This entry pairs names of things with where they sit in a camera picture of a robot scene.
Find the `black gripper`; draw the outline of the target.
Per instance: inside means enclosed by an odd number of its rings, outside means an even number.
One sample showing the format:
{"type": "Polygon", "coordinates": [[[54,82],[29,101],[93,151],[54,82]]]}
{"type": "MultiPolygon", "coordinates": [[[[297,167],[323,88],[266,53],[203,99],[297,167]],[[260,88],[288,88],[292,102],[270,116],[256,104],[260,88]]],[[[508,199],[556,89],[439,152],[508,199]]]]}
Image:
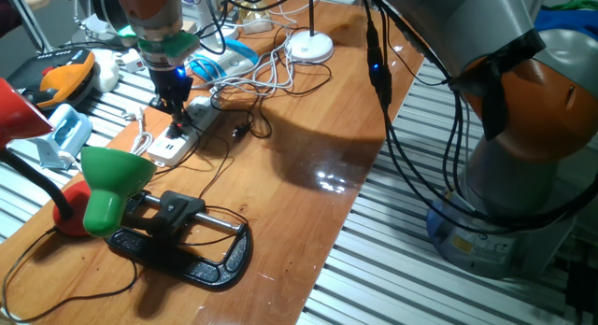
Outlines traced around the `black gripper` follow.
{"type": "Polygon", "coordinates": [[[165,114],[172,115],[173,122],[179,127],[186,123],[183,103],[188,99],[193,80],[183,66],[171,70],[153,70],[152,82],[156,96],[149,106],[165,114]]]}

